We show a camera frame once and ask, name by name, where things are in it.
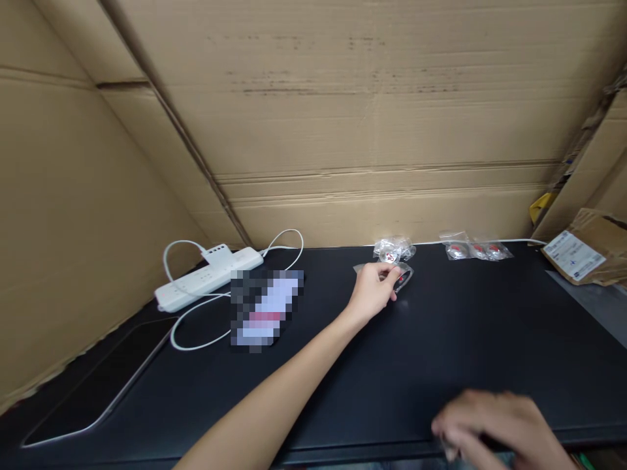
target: white label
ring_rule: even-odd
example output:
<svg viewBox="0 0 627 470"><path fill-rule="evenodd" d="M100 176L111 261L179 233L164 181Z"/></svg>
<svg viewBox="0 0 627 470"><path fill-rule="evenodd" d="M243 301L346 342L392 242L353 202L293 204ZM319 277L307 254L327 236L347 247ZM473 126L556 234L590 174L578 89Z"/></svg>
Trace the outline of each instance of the white label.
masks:
<svg viewBox="0 0 627 470"><path fill-rule="evenodd" d="M578 281L605 262L605 257L590 248L568 230L544 247L566 275Z"/></svg>

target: forearm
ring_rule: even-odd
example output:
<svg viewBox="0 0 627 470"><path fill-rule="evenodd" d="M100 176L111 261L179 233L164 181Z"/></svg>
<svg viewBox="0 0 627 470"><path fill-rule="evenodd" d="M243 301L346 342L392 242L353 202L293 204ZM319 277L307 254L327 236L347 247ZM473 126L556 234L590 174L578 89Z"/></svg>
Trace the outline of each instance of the forearm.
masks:
<svg viewBox="0 0 627 470"><path fill-rule="evenodd" d="M267 469L301 410L360 324L340 315L229 411L177 470Z"/></svg>

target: black desk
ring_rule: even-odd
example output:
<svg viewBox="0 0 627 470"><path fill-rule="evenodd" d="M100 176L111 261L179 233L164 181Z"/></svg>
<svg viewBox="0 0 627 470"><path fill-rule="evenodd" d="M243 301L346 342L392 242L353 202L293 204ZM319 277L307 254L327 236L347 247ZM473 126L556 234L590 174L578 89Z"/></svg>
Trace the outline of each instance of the black desk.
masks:
<svg viewBox="0 0 627 470"><path fill-rule="evenodd" d="M499 263L448 261L418 247L414 278L349 345L307 404L278 462L391 460L438 452L430 422L463 388L531 395L566 445L627 442L627 350L546 273L537 249L509 247ZM222 415L292 357L345 306L372 248L314 249L295 268L305 299L289 329L262 354L232 354L227 341L196 352L167 345L97 428L37 448L18 443L52 403L140 322L148 304L40 393L0 419L0 467L44 465L166 469ZM295 251L271 252L283 268ZM183 345L229 328L228 300L200 308Z"/></svg>

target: power strip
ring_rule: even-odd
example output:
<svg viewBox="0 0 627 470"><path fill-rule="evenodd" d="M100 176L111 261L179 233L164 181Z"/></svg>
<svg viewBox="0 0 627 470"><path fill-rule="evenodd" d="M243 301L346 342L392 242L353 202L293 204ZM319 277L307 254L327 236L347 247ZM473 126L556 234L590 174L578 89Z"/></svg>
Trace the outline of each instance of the power strip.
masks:
<svg viewBox="0 0 627 470"><path fill-rule="evenodd" d="M188 295L172 283L168 283L155 290L159 310L177 312L198 300L203 294L210 294L231 282L232 271L250 270L263 263L263 257L251 247L231 253L226 245L218 245L202 255L210 263L209 266L176 280L176 285L181 289L197 295Z"/></svg>

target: small plastic bag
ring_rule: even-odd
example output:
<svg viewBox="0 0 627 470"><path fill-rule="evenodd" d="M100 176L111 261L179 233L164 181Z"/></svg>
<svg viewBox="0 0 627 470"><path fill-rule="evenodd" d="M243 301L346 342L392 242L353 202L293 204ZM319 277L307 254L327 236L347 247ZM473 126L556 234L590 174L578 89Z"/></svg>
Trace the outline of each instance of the small plastic bag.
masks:
<svg viewBox="0 0 627 470"><path fill-rule="evenodd" d="M395 266L398 266L400 268L400 276L398 277L396 283L394 283L394 291L398 294L398 291L405 287L405 284L407 284L413 276L413 268L409 264L403 262L395 262L390 264L394 264ZM358 264L356 266L353 266L353 269L357 274L359 274L363 267L363 264ZM385 276L381 275L379 276L379 279L383 281L385 279Z"/></svg>
<svg viewBox="0 0 627 470"><path fill-rule="evenodd" d="M471 252L473 257L487 259L488 261L501 261L514 257L505 245L498 241L498 238L493 233L474 236L474 242L471 244Z"/></svg>
<svg viewBox="0 0 627 470"><path fill-rule="evenodd" d="M446 256L449 260L472 258L470 253L470 239L465 231L448 230L440 232L440 240L446 248Z"/></svg>
<svg viewBox="0 0 627 470"><path fill-rule="evenodd" d="M407 261L416 253L416 247L405 236L382 238L374 244L372 256L382 262L398 263Z"/></svg>

